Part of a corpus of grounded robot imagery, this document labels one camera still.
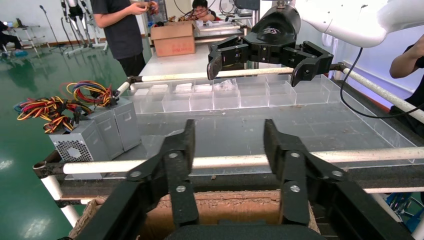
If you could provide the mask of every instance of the black pants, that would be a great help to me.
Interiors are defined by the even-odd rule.
[[[19,42],[19,39],[16,36],[11,36],[11,35],[0,33],[0,44],[6,46],[6,44],[8,44],[8,43],[14,43],[15,49],[21,49],[22,48],[21,43]]]
[[[402,114],[404,111],[400,110],[397,106],[392,106],[388,112],[390,115]],[[421,138],[424,138],[424,124],[410,115],[396,117],[405,127],[412,130]]]
[[[146,66],[143,53],[127,58],[118,59],[118,61],[127,77],[138,76],[142,72],[143,68]]]

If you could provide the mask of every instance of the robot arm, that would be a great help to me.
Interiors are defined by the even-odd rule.
[[[135,239],[141,226],[147,225],[147,213],[167,194],[175,225],[167,240],[325,240],[306,227],[310,222],[308,201],[324,209],[337,239],[413,240],[405,227],[350,180],[348,172],[310,154],[299,137],[279,132],[272,119],[265,120],[263,147],[280,186],[278,224],[257,220],[254,226],[230,221],[200,224],[194,191],[202,188],[196,188],[196,180],[189,177],[195,131],[195,121],[187,120],[184,132],[166,137],[157,155],[131,169],[78,240]],[[219,184],[211,185],[213,191],[228,191]],[[142,231],[140,239],[147,239],[148,232]]]
[[[387,34],[424,25],[422,0],[295,0],[300,18],[349,44],[371,48]]]
[[[352,45],[371,48],[387,34],[424,25],[423,0],[286,0],[278,1],[243,37],[230,37],[210,48],[208,79],[223,66],[246,61],[294,68],[290,83],[328,73],[333,55],[305,41],[296,45],[301,20],[322,33]]]
[[[84,8],[85,12],[88,15],[88,18],[90,19],[90,21],[93,20],[93,15],[90,13],[90,10],[89,10],[89,8],[86,4],[86,1],[85,0],[80,0],[80,1],[81,1],[82,7]]]

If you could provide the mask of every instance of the black wire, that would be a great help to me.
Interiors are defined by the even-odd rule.
[[[182,13],[182,14],[184,14],[184,16],[186,16],[186,15],[188,15],[188,14],[190,14],[191,12],[193,12],[193,10],[191,10],[191,11],[189,11],[189,12],[187,12],[187,13],[185,13],[185,12],[183,12],[179,7],[178,7],[178,5],[177,5],[177,2],[175,2],[176,0],[173,0],[173,3],[175,4],[175,7]],[[204,13],[204,12],[206,12],[206,11],[208,11],[211,7],[212,7],[212,5],[215,3],[215,1],[216,0],[213,0],[213,2],[204,10],[204,11],[202,11],[202,12],[199,12],[198,14],[191,14],[192,16],[197,16],[197,15],[199,15],[199,14],[202,14],[202,13]]]
[[[224,11],[223,7],[222,7],[222,2],[223,0],[219,0],[219,11],[222,13],[222,15],[224,15],[225,17],[227,17],[226,15],[231,15],[231,12],[234,10],[234,4],[232,5],[232,8],[230,11]]]
[[[348,79],[348,77],[349,77],[349,75],[351,74],[351,72],[352,72],[352,70],[355,68],[355,65],[357,64],[357,62],[358,62],[358,60],[359,60],[359,57],[361,56],[361,53],[362,53],[362,50],[363,50],[363,48],[361,47],[360,48],[360,50],[359,50],[359,53],[358,53],[358,56],[356,57],[356,59],[355,59],[355,62],[353,62],[353,65],[352,65],[352,67],[349,69],[349,71],[347,72],[347,74],[346,74],[346,76],[344,77],[344,80],[343,80],[343,82],[341,82],[341,86],[340,86],[340,99],[341,99],[341,101],[350,109],[350,110],[352,110],[352,111],[354,111],[355,113],[357,113],[357,114],[359,114],[359,115],[362,115],[362,116],[365,116],[365,117],[367,117],[367,118],[372,118],[372,119],[392,119],[392,118],[397,118],[397,117],[401,117],[401,116],[405,116],[405,115],[408,115],[408,114],[410,114],[410,113],[412,113],[412,112],[415,112],[415,111],[417,111],[418,109],[421,109],[421,108],[423,108],[424,107],[424,103],[423,104],[421,104],[421,105],[419,105],[419,106],[417,106],[416,108],[414,108],[414,109],[412,109],[412,110],[409,110],[409,111],[406,111],[406,112],[403,112],[403,113],[399,113],[399,114],[396,114],[396,115],[390,115],[390,116],[372,116],[372,115],[368,115],[368,114],[365,114],[365,113],[362,113],[362,112],[359,112],[358,110],[356,110],[356,109],[354,109],[352,106],[350,106],[346,101],[345,101],[345,99],[343,98],[343,87],[345,86],[345,83],[346,83],[346,80]]]

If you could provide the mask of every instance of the power supply unit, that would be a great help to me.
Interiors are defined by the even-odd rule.
[[[118,127],[124,152],[139,145],[142,142],[142,136],[137,126],[134,103],[121,97],[117,105],[112,106],[111,109],[115,115],[116,125]]]
[[[56,150],[65,162],[93,162],[110,160],[105,142],[93,120],[82,120],[75,129],[64,134],[49,134]],[[102,179],[104,173],[73,174],[74,179]]]
[[[114,159],[124,153],[114,111],[105,107],[92,108],[95,112],[87,118],[93,120],[106,145],[107,154]]]

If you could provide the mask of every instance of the brown cardboard box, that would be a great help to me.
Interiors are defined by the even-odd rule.
[[[168,22],[165,26],[151,28],[158,57],[194,54],[196,52],[195,26],[192,21]]]
[[[279,224],[280,190],[274,191],[215,191],[194,194],[200,224],[216,225],[219,220],[233,222],[255,222],[265,220],[267,224]],[[105,197],[96,197],[85,208],[69,237],[76,238],[105,202]],[[320,233],[314,212],[309,206],[309,228]],[[166,195],[156,208],[147,213],[140,234],[143,240],[162,240],[175,230],[171,197]]]

